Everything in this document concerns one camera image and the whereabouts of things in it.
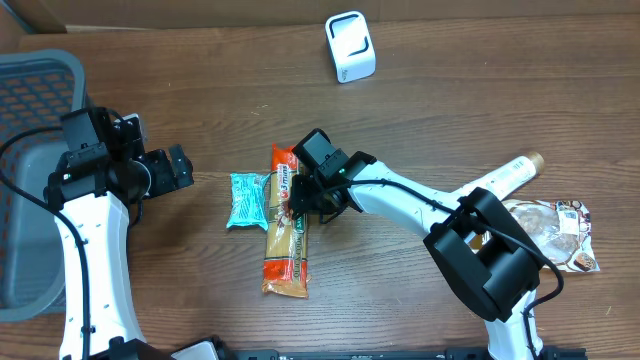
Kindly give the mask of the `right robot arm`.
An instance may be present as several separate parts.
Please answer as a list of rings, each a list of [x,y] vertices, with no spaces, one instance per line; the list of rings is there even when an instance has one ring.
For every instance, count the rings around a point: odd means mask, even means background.
[[[293,218],[326,224],[345,209],[381,216],[421,237],[458,299],[485,322],[494,359],[537,359],[542,342],[532,313],[544,258],[491,191],[461,195],[398,175],[374,156],[349,156],[324,131],[293,149],[305,172],[292,180]]]

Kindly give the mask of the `teal wet wipes packet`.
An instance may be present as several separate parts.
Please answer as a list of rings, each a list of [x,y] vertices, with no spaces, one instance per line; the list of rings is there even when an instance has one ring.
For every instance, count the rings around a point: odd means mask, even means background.
[[[268,175],[231,173],[231,211],[226,228],[258,226],[268,229],[265,186]]]

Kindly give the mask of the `beige brown snack pouch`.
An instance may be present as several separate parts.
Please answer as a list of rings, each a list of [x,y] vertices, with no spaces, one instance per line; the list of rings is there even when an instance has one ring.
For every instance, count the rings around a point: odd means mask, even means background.
[[[559,270],[600,270],[591,244],[591,215],[582,202],[508,199],[502,204]]]

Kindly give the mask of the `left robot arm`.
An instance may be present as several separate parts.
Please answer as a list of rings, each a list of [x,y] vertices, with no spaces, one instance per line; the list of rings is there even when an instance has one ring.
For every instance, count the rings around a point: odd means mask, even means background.
[[[152,354],[131,294],[129,208],[193,185],[181,146],[146,151],[140,118],[85,107],[61,118],[67,152],[44,189],[63,247],[66,323],[62,359],[141,359]]]

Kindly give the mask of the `orange spaghetti packet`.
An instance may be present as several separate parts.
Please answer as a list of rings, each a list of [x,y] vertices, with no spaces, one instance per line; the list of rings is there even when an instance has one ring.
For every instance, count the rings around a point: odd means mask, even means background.
[[[307,218],[292,219],[288,201],[293,177],[301,172],[293,147],[272,145],[267,239],[263,262],[264,293],[307,298]]]

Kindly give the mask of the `white tube with gold cap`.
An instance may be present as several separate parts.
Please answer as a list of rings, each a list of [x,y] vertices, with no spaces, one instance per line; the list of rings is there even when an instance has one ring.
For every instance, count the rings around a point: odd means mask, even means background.
[[[479,187],[492,192],[499,200],[504,200],[518,188],[540,175],[544,166],[544,158],[538,152],[529,152],[463,185],[455,193],[466,196]]]

